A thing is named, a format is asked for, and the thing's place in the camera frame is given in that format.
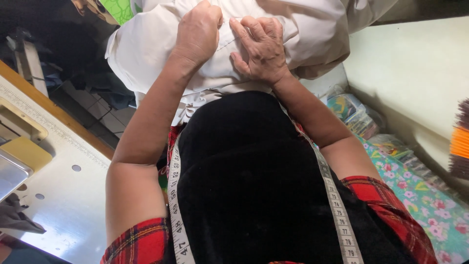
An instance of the left hand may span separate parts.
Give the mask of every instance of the left hand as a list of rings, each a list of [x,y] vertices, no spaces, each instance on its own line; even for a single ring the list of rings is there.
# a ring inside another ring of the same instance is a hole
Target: left hand
[[[218,27],[222,23],[220,7],[203,0],[179,22],[176,46],[171,55],[183,59],[188,67],[198,70],[217,50]]]

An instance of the brush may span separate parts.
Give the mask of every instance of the brush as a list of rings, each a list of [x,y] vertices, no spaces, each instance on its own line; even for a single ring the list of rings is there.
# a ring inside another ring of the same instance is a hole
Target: brush
[[[454,177],[469,180],[469,99],[459,104],[459,111],[451,138],[449,172]]]

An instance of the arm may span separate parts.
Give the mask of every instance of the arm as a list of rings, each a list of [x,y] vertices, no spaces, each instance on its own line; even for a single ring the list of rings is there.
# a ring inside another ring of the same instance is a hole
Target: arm
[[[231,19],[230,25],[250,56],[246,63],[238,53],[232,53],[236,69],[272,87],[276,96],[320,147],[337,177],[343,179],[361,175],[381,180],[360,141],[288,70],[280,22],[276,18],[254,19],[246,16],[241,22]]]
[[[106,178],[108,245],[140,222],[166,217],[155,164],[184,89],[215,53],[221,22],[221,9],[207,0],[182,18],[176,46],[122,135]]]

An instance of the person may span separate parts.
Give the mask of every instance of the person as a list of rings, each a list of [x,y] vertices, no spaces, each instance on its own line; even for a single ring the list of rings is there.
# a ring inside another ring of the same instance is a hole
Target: person
[[[246,16],[230,26],[249,53],[231,54],[236,69],[276,97],[235,93],[170,128],[184,88],[217,49],[222,19],[206,0],[183,17],[163,71],[117,146],[106,178],[102,263],[179,263],[174,249],[181,243],[172,239],[177,230],[170,230],[155,165],[169,131],[170,156],[179,137],[176,213],[195,263],[344,263],[318,158],[302,128],[331,169],[363,262],[437,263],[429,238],[360,141],[290,73],[275,18]]]

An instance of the white wall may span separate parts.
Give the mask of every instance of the white wall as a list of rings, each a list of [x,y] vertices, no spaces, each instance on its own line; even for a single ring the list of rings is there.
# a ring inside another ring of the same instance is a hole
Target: white wall
[[[344,62],[358,98],[388,118],[390,131],[446,176],[458,101],[469,97],[469,17],[368,27],[350,36]]]

